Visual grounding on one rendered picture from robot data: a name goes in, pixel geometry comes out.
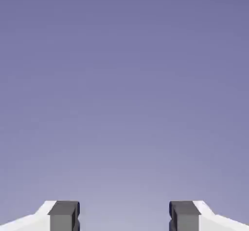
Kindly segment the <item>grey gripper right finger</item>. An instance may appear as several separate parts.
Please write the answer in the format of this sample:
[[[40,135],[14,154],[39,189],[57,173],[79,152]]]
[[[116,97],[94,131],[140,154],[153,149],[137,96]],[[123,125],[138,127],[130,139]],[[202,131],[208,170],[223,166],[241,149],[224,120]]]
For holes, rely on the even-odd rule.
[[[249,225],[215,214],[203,200],[169,202],[169,231],[249,231]]]

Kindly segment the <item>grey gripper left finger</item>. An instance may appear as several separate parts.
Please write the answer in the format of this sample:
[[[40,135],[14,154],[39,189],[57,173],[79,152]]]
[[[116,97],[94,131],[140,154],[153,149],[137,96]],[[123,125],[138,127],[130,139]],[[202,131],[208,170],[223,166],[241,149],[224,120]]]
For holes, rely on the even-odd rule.
[[[0,231],[80,231],[80,202],[46,200],[34,213],[0,225]]]

